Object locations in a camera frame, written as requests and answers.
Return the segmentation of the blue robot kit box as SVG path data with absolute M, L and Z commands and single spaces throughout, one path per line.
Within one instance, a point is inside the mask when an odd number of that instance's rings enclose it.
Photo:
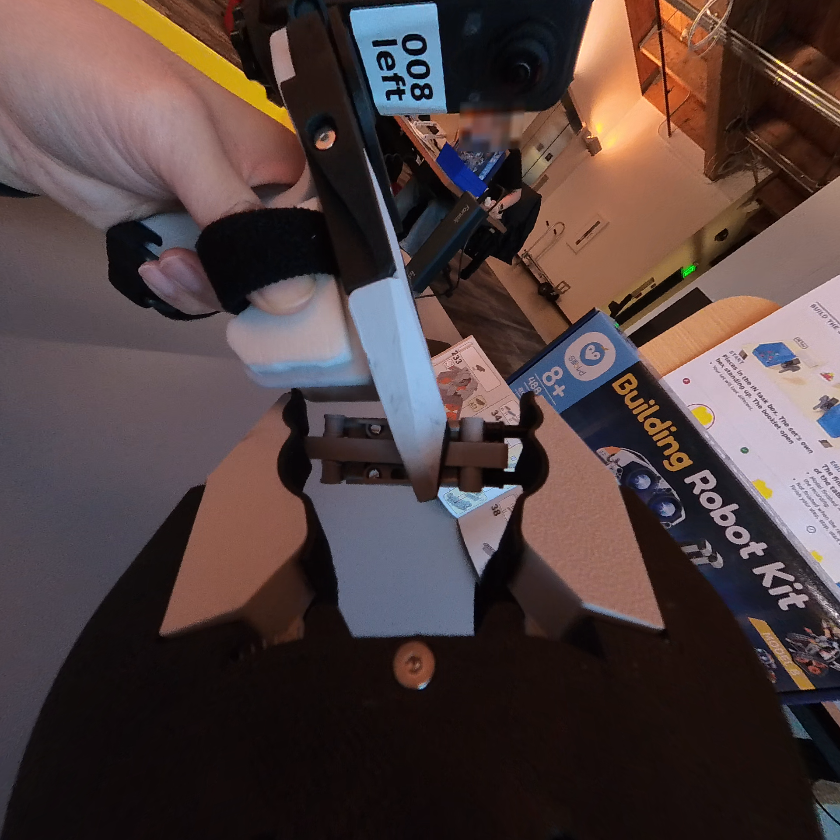
M 837 586 L 611 318 L 591 310 L 507 383 L 542 397 L 654 514 L 785 701 L 838 701 Z

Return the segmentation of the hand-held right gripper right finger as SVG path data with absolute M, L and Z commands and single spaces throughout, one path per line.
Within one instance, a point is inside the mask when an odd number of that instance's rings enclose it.
M 476 630 L 513 601 L 537 635 L 597 618 L 665 628 L 616 478 L 547 401 L 520 400 L 522 493 L 476 586 Z

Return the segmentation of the grey desk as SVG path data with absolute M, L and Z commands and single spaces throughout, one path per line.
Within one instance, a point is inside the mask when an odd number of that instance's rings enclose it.
M 104 234 L 47 198 L 2 197 L 2 825 L 58 670 L 106 594 L 280 392 L 226 318 L 174 322 L 109 284 Z M 354 635 L 471 635 L 455 519 L 407 487 L 305 492 Z

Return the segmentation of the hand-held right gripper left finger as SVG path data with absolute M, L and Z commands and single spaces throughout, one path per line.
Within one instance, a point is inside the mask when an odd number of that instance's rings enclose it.
M 243 623 L 268 645 L 336 606 L 326 534 L 305 486 L 307 405 L 283 395 L 209 475 L 162 620 L 163 637 Z

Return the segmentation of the person's left hand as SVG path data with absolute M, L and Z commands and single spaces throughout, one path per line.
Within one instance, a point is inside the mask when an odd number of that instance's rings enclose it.
M 199 229 L 292 187 L 292 132 L 97 2 L 2 2 L 2 184 L 100 230 L 184 209 Z

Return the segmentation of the yellow plastic bin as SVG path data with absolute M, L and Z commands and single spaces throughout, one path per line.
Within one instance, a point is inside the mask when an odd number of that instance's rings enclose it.
M 146 2 L 99 1 L 99 4 L 131 22 L 220 87 L 295 132 L 287 110 L 271 101 L 257 81 L 248 79 L 241 69 Z

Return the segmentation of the open building instruction booklet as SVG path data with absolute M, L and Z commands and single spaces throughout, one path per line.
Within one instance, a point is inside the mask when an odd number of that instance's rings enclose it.
M 475 338 L 468 337 L 433 357 L 433 367 L 451 425 L 465 417 L 518 425 L 519 400 Z M 521 487 L 513 485 L 484 486 L 477 492 L 455 486 L 439 490 L 437 498 L 456 519 L 478 575 L 497 551 L 521 493 Z

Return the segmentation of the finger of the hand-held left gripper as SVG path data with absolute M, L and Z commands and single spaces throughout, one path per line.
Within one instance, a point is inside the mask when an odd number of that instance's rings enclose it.
M 350 315 L 415 496 L 430 501 L 438 493 L 447 417 L 385 196 L 371 163 L 367 170 L 395 270 L 352 291 Z

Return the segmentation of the blue plastic bin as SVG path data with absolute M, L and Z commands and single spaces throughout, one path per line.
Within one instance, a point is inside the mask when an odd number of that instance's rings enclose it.
M 480 198 L 487 192 L 490 180 L 507 156 L 506 150 L 468 151 L 445 143 L 436 163 L 458 189 Z

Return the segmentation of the dark grey brick assembly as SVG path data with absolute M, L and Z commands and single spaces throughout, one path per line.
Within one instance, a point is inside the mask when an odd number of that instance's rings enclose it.
M 408 486 L 407 468 L 385 419 L 328 414 L 324 434 L 305 440 L 310 459 L 322 463 L 323 484 Z M 525 427 L 462 417 L 447 426 L 438 488 L 477 493 L 513 483 L 509 444 L 520 443 Z

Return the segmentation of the white printed instruction sheet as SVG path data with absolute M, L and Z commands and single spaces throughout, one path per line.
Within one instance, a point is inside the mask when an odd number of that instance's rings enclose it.
M 665 381 L 837 585 L 839 278 Z

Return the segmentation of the metal hand cart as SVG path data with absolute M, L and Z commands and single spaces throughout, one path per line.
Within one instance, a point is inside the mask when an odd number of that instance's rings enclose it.
M 564 231 L 563 222 L 546 222 L 539 235 L 519 253 L 520 263 L 536 284 L 538 295 L 557 306 L 570 288 L 567 281 L 556 279 L 552 262 L 553 251 L 562 242 Z

